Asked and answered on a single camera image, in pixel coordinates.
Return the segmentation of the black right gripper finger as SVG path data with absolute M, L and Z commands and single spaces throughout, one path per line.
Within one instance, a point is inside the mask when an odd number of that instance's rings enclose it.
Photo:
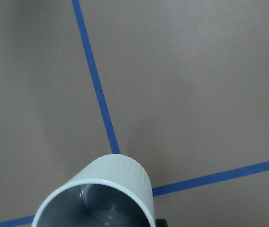
M 165 219 L 156 219 L 156 227 L 168 227 L 167 220 L 165 220 Z

